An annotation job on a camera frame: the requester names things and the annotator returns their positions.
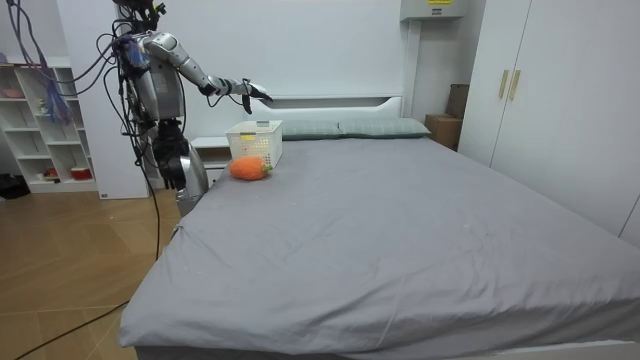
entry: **pillow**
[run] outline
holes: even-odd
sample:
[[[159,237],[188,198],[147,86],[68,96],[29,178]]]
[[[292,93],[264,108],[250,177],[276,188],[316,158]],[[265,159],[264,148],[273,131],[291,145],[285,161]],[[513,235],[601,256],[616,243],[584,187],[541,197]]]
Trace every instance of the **pillow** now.
[[[415,119],[353,119],[338,122],[342,137],[369,139],[420,138],[430,134]]]
[[[285,120],[282,122],[282,140],[337,139],[341,134],[335,121]]]

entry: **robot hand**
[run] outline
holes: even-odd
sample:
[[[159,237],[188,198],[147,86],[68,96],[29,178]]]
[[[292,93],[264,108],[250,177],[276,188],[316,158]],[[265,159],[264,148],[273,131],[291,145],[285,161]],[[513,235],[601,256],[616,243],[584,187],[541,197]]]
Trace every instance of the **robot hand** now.
[[[267,90],[262,86],[252,84],[248,79],[242,79],[242,82],[247,85],[247,89],[250,89],[248,95],[242,95],[242,107],[247,114],[251,115],[253,113],[251,110],[251,98],[273,101],[271,96],[267,95]]]

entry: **wardrobe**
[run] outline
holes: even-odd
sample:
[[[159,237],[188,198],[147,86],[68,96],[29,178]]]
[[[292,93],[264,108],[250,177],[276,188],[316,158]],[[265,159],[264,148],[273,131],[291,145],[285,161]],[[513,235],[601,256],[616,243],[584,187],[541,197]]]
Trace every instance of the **wardrobe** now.
[[[459,152],[640,246],[640,1],[487,0]]]

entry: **white headboard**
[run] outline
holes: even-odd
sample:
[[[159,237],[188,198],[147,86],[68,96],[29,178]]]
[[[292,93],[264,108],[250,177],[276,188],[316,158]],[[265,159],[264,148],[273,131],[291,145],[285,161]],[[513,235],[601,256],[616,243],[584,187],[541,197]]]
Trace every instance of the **white headboard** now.
[[[274,97],[273,103],[252,101],[247,120],[332,120],[400,117],[402,97]]]

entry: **white basket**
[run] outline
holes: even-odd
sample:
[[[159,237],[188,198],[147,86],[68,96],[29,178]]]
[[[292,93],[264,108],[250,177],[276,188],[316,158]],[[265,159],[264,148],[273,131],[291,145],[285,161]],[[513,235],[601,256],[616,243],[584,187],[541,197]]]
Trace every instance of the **white basket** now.
[[[259,156],[276,167],[282,155],[282,121],[243,121],[227,130],[231,157]]]

